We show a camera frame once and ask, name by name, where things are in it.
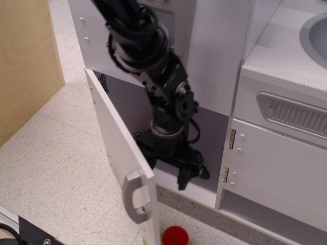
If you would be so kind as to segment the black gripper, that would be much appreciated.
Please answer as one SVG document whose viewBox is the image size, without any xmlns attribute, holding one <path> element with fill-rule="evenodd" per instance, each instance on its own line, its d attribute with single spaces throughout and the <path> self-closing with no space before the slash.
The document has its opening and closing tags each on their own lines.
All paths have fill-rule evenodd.
<svg viewBox="0 0 327 245">
<path fill-rule="evenodd" d="M 178 168 L 178 190 L 185 190 L 192 178 L 201 175 L 203 157 L 181 135 L 159 137 L 153 132 L 135 132 L 133 138 L 151 169 L 155 168 L 157 160 Z"/>
</svg>

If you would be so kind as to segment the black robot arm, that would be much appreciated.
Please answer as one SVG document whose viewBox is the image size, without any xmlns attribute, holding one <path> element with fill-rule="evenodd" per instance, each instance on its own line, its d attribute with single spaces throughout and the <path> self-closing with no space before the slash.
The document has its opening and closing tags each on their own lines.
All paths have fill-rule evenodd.
<svg viewBox="0 0 327 245">
<path fill-rule="evenodd" d="M 133 137 L 151 167 L 162 160 L 179 168 L 177 183 L 203 174 L 197 139 L 189 139 L 189 127 L 198 128 L 193 115 L 198 102 L 188 83 L 180 58 L 170 46 L 169 33 L 156 13 L 137 1 L 94 1 L 109 30 L 108 52 L 115 65 L 141 82 L 149 98 L 153 117 L 150 130 Z"/>
</svg>

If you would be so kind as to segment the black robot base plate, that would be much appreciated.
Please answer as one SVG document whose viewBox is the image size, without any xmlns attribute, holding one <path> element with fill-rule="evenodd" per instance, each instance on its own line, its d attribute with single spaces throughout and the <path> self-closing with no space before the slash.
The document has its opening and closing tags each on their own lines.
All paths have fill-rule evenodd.
<svg viewBox="0 0 327 245">
<path fill-rule="evenodd" d="M 63 245 L 61 241 L 53 237 L 51 234 L 43 231 L 31 222 L 22 217 L 18 217 L 19 235 L 26 244 L 50 244 Z"/>
</svg>

